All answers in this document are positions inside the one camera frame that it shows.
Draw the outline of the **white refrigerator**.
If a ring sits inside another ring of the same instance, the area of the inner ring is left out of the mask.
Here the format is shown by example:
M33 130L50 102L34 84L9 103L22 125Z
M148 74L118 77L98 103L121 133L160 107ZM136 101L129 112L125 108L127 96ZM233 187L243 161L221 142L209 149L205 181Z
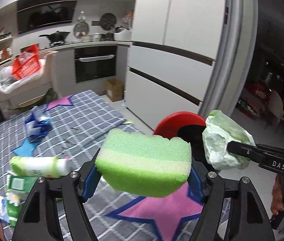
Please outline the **white refrigerator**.
M216 62L226 0L136 0L125 100L148 127L198 113Z

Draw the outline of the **cardboard box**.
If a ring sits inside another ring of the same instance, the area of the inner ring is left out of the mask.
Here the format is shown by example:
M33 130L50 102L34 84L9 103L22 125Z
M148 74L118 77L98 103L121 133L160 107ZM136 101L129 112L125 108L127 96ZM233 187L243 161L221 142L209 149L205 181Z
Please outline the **cardboard box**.
M117 78L111 78L105 81L105 89L107 97L112 101L123 100L124 84Z

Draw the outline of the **red plastic basket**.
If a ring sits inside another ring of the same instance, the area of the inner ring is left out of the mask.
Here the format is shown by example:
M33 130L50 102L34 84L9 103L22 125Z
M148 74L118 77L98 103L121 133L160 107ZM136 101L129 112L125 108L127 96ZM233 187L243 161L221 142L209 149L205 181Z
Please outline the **red plastic basket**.
M29 46L13 62L11 75L20 80L35 74L41 69L37 44Z

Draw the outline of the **green hand cream tube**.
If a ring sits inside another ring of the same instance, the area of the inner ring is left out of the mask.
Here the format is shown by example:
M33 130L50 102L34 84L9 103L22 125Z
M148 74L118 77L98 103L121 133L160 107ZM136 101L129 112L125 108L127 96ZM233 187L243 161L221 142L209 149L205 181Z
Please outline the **green hand cream tube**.
M21 211L21 201L17 195L15 195L10 191L7 191L6 204L7 204L7 215L9 218L9 223L11 227L15 227L18 220L18 216Z

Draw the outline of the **black range hood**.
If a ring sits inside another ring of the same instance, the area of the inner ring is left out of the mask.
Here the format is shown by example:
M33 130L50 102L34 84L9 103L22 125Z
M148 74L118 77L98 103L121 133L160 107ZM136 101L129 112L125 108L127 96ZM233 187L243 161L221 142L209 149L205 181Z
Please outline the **black range hood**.
M52 25L71 23L78 0L18 0L17 28L23 34Z

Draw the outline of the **built-in black oven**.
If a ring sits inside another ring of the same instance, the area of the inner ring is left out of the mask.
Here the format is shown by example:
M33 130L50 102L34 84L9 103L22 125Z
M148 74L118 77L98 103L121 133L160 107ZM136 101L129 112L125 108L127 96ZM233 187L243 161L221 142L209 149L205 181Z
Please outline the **built-in black oven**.
M116 56L117 46L75 48L76 83L115 76Z

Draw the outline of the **white rice cooker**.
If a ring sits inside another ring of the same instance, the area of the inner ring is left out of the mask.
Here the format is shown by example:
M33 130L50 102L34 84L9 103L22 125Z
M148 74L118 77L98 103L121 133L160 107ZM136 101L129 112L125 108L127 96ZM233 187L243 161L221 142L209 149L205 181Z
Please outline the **white rice cooker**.
M115 41L131 41L131 30L124 27L117 27L114 31Z

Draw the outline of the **black wok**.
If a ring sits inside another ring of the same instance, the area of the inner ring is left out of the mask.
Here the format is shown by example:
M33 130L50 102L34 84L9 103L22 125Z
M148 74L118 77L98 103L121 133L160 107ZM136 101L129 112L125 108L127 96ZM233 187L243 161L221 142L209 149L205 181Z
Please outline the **black wok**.
M52 34L41 34L41 35L39 35L39 37L48 38L50 43L56 43L56 42L64 43L69 34L70 34L70 32L66 32L66 31L56 31Z

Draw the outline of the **green sponge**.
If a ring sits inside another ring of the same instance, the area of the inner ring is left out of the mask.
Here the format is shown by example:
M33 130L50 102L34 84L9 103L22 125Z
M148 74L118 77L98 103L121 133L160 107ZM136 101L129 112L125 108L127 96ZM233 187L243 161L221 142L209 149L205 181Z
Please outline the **green sponge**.
M109 131L95 160L97 170L114 189L146 197L166 197L186 183L191 146L139 132Z

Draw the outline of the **blue wrapper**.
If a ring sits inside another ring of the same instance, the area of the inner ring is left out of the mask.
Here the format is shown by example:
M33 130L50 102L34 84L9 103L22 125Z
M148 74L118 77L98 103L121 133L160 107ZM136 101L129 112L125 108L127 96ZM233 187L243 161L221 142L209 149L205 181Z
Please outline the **blue wrapper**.
M30 116L24 124L28 140L31 143L41 142L53 129L51 119L45 116L38 106L30 110Z

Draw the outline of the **green plastic bag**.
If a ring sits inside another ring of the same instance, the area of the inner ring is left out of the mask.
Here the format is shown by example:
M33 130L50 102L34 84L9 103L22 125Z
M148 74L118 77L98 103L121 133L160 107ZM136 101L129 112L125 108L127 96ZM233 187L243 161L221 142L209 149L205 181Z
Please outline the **green plastic bag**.
M255 145L253 136L220 110L213 110L205 120L206 128L202 133L205 158L215 170L233 168L245 169L250 160L229 153L227 145L231 141Z

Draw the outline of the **green white lotion bottle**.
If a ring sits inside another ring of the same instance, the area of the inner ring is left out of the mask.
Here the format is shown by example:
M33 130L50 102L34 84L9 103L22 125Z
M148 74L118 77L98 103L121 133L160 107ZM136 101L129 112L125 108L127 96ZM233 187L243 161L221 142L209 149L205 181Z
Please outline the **green white lotion bottle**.
M71 172L67 159L58 157L20 157L14 156L10 160L14 173L28 177L46 177L57 179Z

